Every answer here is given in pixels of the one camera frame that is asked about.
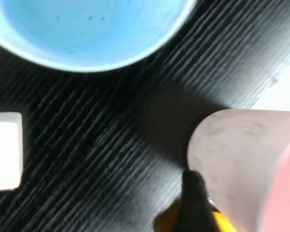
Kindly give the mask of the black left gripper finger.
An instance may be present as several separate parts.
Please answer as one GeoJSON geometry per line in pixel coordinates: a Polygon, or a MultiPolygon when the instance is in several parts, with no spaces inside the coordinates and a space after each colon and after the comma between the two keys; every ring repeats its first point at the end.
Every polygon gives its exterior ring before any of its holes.
{"type": "Polygon", "coordinates": [[[184,171],[181,206],[177,219],[179,232],[227,232],[229,222],[214,210],[208,200],[205,182],[199,172],[184,171]]]}

